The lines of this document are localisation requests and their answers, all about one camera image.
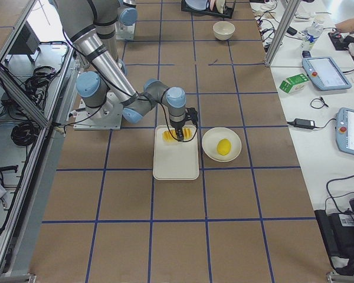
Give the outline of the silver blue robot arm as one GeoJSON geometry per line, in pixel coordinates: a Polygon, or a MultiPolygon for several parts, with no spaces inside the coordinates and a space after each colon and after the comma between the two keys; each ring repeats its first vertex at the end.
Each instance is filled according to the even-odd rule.
{"type": "Polygon", "coordinates": [[[95,68],[80,76],[77,83],[86,106],[101,107],[108,91],[123,106],[123,117],[137,123],[157,104],[168,108],[169,123],[174,129],[169,136],[182,142],[188,120],[186,95],[180,87],[169,87],[149,80],[138,93],[124,73],[116,47],[115,24],[121,13],[136,6],[134,1],[52,1],[62,28],[77,51],[95,68]]]}

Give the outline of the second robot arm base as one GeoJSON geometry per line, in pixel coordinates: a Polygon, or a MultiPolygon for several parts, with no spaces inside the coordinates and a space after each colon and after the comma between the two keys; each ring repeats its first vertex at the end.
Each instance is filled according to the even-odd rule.
{"type": "Polygon", "coordinates": [[[135,36],[135,25],[138,18],[136,1],[119,1],[117,10],[117,22],[115,23],[116,39],[122,41],[133,41],[135,36]]]}

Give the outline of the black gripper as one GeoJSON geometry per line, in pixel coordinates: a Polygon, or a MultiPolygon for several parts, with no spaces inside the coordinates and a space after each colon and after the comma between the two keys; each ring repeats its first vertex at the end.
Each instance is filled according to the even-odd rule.
{"type": "Polygon", "coordinates": [[[173,137],[175,139],[178,139],[179,142],[183,142],[184,141],[184,133],[183,133],[184,120],[181,120],[181,121],[170,120],[170,123],[171,123],[171,126],[174,128],[173,129],[173,137]]]}

